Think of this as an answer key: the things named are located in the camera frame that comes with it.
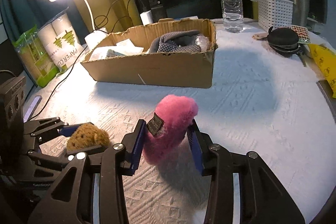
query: metal screw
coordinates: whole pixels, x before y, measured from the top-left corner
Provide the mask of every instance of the metal screw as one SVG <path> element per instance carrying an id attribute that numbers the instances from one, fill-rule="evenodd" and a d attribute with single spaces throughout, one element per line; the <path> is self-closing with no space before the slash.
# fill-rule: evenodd
<path id="1" fill-rule="evenodd" d="M 221 149 L 221 146 L 217 143 L 213 143 L 212 145 L 210 145 L 210 149 L 217 151 Z"/>
<path id="2" fill-rule="evenodd" d="M 113 146 L 113 149 L 115 150 L 121 150 L 124 148 L 124 145 L 122 143 L 116 143 L 114 146 Z"/>
<path id="3" fill-rule="evenodd" d="M 249 152 L 249 157 L 252 158 L 252 159 L 256 159 L 258 157 L 258 154 L 257 154 L 257 152 L 250 151 Z"/>
<path id="4" fill-rule="evenodd" d="M 76 158 L 79 160 L 82 160 L 86 157 L 86 154 L 84 152 L 79 152 L 76 154 Z"/>

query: black cable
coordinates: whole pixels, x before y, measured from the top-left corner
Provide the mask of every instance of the black cable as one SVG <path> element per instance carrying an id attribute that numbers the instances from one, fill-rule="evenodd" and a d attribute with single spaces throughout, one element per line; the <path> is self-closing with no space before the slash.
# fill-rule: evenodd
<path id="1" fill-rule="evenodd" d="M 134 26 L 134 24 L 133 24 L 133 20 L 132 20 L 132 18 L 130 17 L 130 16 L 123 16 L 123 17 L 121 17 L 121 18 L 119 18 L 115 23 L 114 23 L 114 25 L 113 25 L 113 28 L 112 28 L 112 31 L 111 32 L 113 32 L 113 30 L 114 30 L 114 28 L 115 28 L 115 26 L 116 26 L 116 24 L 118 23 L 118 21 L 119 20 L 121 20 L 122 18 L 125 18 L 125 17 L 129 17 L 130 19 L 131 19 L 131 22 L 132 22 L 132 26 Z"/>
<path id="2" fill-rule="evenodd" d="M 55 86 L 54 90 L 51 92 L 51 94 L 50 94 L 50 96 L 49 96 L 47 102 L 44 104 L 44 106 L 42 107 L 42 109 L 40 110 L 40 112 L 37 113 L 36 115 L 32 116 L 32 117 L 29 119 L 29 121 L 30 121 L 31 119 L 36 118 L 38 115 L 41 114 L 41 112 L 44 110 L 44 108 L 46 107 L 46 105 L 49 103 L 49 100 L 51 99 L 51 97 L 52 97 L 53 93 L 55 92 L 56 88 L 57 88 L 62 82 L 64 82 L 64 81 L 68 78 L 68 76 L 70 75 L 70 73 L 71 73 L 72 70 L 74 69 L 75 64 L 76 64 L 78 58 L 79 58 L 79 57 L 81 56 L 81 54 L 86 50 L 86 48 L 87 48 L 87 46 L 86 46 L 86 47 L 84 48 L 84 50 L 82 50 L 82 52 L 77 56 L 76 60 L 74 61 L 73 65 L 72 65 L 72 68 L 71 68 L 69 74 Z"/>
<path id="3" fill-rule="evenodd" d="M 100 29 L 97 29 L 97 30 L 95 30 L 95 31 L 101 31 L 101 32 L 103 32 L 103 33 L 107 33 L 107 34 L 109 34 L 108 32 L 105 32 L 105 31 L 100 30 Z"/>
<path id="4" fill-rule="evenodd" d="M 99 15 L 99 16 L 96 16 L 96 17 L 94 18 L 94 20 L 93 20 L 93 21 L 94 21 L 94 25 L 95 25 L 95 27 L 96 27 L 97 29 L 102 28 L 103 26 L 106 26 L 106 25 L 107 25 L 107 23 L 108 23 L 108 21 L 109 21 L 109 19 L 108 19 L 108 15 L 109 15 L 109 13 L 110 13 L 110 11 L 111 11 L 111 9 L 112 9 L 112 6 L 113 6 L 116 2 L 118 2 L 118 1 L 120 1 L 120 0 L 116 0 L 116 1 L 114 1 L 114 2 L 111 4 L 110 8 L 109 8 L 108 11 L 107 11 L 106 16 L 104 16 L 104 15 Z M 100 22 L 99 24 L 96 24 L 96 19 L 99 18 L 99 17 L 103 17 L 104 19 L 103 19 L 102 22 Z M 102 23 L 103 23 L 105 20 L 107 20 L 107 23 L 105 23 L 103 26 L 101 26 Z"/>
<path id="5" fill-rule="evenodd" d="M 129 6 L 130 2 L 131 2 L 131 0 L 128 0 L 128 2 L 127 2 L 127 13 L 128 13 L 128 15 L 129 15 L 128 6 Z M 140 2 L 142 4 L 142 9 L 145 9 L 146 6 L 144 5 L 144 3 L 141 0 L 140 0 Z"/>
<path id="6" fill-rule="evenodd" d="M 9 74 L 12 75 L 13 77 L 16 77 L 16 75 L 15 75 L 13 72 L 11 72 L 10 70 L 6 70 L 6 69 L 2 69 L 2 70 L 0 70 L 0 73 L 3 73 L 3 72 L 5 72 L 5 73 L 9 73 Z"/>

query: dark wall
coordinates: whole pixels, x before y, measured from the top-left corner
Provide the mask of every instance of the dark wall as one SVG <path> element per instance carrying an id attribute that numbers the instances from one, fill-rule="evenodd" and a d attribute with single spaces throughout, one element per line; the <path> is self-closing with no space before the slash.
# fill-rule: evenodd
<path id="1" fill-rule="evenodd" d="M 0 44 L 0 70 L 3 69 L 10 70 L 15 75 L 19 75 L 23 72 L 22 63 L 9 39 Z M 9 78 L 11 78 L 9 74 L 0 73 L 0 84 Z"/>

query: pink plush toy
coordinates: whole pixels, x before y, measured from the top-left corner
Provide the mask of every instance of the pink plush toy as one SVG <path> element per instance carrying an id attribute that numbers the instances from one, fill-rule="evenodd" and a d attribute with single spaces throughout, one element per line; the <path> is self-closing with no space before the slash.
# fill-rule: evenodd
<path id="1" fill-rule="evenodd" d="M 154 124 L 152 120 L 148 122 L 151 132 L 146 132 L 142 153 L 149 164 L 157 165 L 182 142 L 198 113 L 198 106 L 193 98 L 170 94 L 157 104 L 154 112 L 159 119 L 156 117 Z"/>

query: white textured tablecloth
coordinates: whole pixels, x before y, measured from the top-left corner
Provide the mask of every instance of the white textured tablecloth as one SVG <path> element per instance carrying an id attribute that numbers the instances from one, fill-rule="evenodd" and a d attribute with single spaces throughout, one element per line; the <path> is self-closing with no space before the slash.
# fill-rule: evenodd
<path id="1" fill-rule="evenodd" d="M 316 74 L 297 56 L 283 58 L 265 42 L 253 40 L 253 33 L 263 32 L 256 24 L 245 25 L 239 34 L 216 27 L 219 48 L 211 88 L 98 83 L 76 64 L 38 118 L 59 116 L 69 124 L 90 121 L 119 142 L 138 119 L 152 118 L 164 96 L 190 96 L 199 106 L 200 130 L 231 152 L 258 152 L 309 223 L 336 184 L 336 125 L 315 83 Z M 37 92 L 43 96 L 37 111 L 63 78 Z M 42 151 L 59 155 L 66 141 L 59 137 L 42 145 Z M 209 185 L 209 178 L 196 171 L 185 140 L 160 166 L 142 158 L 136 174 L 124 177 L 129 221 L 203 223 Z"/>

